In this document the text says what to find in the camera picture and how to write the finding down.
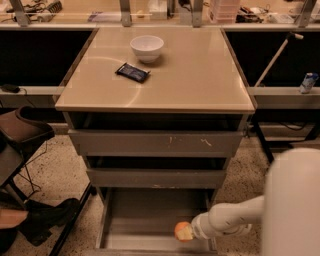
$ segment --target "cabinet top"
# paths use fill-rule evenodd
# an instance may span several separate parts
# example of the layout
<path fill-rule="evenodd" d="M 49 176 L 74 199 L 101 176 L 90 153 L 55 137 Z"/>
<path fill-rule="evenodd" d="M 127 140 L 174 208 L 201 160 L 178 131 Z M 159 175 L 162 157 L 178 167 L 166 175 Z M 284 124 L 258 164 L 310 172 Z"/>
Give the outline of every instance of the cabinet top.
<path fill-rule="evenodd" d="M 161 56 L 141 63 L 139 35 L 164 40 Z M 150 71 L 143 83 L 119 76 L 124 63 Z M 56 103 L 61 111 L 253 113 L 254 106 L 219 28 L 101 27 Z"/>

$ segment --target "metal frame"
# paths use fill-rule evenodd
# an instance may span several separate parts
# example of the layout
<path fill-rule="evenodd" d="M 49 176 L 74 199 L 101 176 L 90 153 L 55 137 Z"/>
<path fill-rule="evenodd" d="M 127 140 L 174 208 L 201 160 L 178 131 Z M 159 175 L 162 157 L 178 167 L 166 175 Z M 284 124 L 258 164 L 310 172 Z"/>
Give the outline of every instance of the metal frame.
<path fill-rule="evenodd" d="M 27 27 L 31 24 L 29 16 L 24 12 L 21 0 L 10 0 L 14 9 L 16 19 L 21 27 Z M 306 0 L 301 15 L 296 19 L 294 25 L 298 28 L 305 28 L 309 25 L 312 10 L 316 5 L 317 0 Z M 122 26 L 130 27 L 132 25 L 130 0 L 119 0 L 121 9 Z M 203 0 L 194 0 L 192 8 L 192 26 L 199 28 L 202 26 L 202 10 Z"/>

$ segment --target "person's leg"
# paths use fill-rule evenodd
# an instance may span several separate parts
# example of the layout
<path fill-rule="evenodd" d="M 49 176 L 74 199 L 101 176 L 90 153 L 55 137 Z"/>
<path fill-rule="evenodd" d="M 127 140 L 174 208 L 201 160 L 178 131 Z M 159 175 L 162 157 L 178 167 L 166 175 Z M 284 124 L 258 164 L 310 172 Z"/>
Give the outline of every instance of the person's leg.
<path fill-rule="evenodd" d="M 19 226 L 28 216 L 27 211 L 0 209 L 0 229 Z"/>

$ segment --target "drawer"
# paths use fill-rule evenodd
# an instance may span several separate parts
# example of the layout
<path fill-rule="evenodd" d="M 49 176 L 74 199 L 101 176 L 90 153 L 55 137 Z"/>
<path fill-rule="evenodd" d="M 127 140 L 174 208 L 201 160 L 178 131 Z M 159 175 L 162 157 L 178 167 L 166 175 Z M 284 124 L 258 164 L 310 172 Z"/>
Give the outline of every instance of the drawer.
<path fill-rule="evenodd" d="M 212 241 L 181 243 L 179 221 L 207 211 L 206 190 L 110 189 L 104 202 L 96 250 L 85 255 L 216 255 Z"/>
<path fill-rule="evenodd" d="M 95 187 L 220 188 L 226 160 L 210 158 L 88 158 Z"/>
<path fill-rule="evenodd" d="M 242 132 L 70 130 L 82 156 L 232 157 Z"/>

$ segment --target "drawer front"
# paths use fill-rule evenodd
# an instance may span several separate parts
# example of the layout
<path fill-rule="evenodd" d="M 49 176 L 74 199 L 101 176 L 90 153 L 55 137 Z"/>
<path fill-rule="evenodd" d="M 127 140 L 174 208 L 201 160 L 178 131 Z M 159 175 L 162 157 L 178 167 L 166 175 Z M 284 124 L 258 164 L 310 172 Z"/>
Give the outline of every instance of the drawer front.
<path fill-rule="evenodd" d="M 88 168 L 87 175 L 95 187 L 218 189 L 226 171 Z"/>
<path fill-rule="evenodd" d="M 232 157 L 241 132 L 70 130 L 82 156 Z"/>

